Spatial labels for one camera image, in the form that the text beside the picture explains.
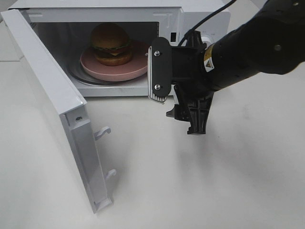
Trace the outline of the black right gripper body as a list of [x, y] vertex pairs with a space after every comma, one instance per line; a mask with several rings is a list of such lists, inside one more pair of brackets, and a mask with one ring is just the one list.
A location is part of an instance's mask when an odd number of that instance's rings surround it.
[[206, 78], [203, 55], [206, 44], [197, 47], [172, 47], [172, 84], [189, 97], [200, 98], [214, 93]]

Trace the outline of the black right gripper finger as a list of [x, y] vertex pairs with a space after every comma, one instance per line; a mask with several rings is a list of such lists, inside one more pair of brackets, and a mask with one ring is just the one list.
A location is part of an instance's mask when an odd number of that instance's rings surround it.
[[206, 134], [206, 124], [213, 100], [213, 93], [195, 98], [183, 92], [179, 85], [174, 86], [178, 99], [173, 109], [166, 112], [167, 117], [178, 121], [189, 122], [188, 135]]
[[203, 52], [207, 48], [207, 44], [203, 43], [201, 33], [199, 31], [193, 31], [187, 35], [185, 47], [193, 48], [199, 52]]

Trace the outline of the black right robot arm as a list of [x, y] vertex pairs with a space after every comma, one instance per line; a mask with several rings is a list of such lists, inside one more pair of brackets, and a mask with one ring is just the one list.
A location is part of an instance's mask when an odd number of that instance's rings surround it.
[[168, 117], [204, 134], [213, 94], [258, 73], [283, 75], [305, 60], [305, 3], [269, 0], [245, 24], [206, 45], [192, 32], [172, 49], [172, 84], [178, 99]]

